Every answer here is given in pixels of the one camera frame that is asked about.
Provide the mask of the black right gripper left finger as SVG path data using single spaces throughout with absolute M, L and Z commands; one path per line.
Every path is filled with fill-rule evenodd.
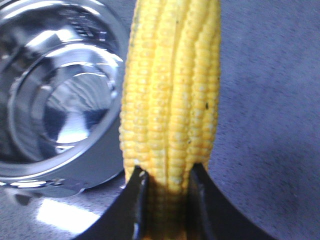
M 76 240 L 141 240 L 146 234 L 149 174 L 136 166 L 124 190 Z

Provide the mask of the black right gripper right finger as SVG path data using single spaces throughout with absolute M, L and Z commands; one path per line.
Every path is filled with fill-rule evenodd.
M 189 175 L 186 238 L 188 240 L 274 239 L 228 201 L 201 163 L 196 163 Z

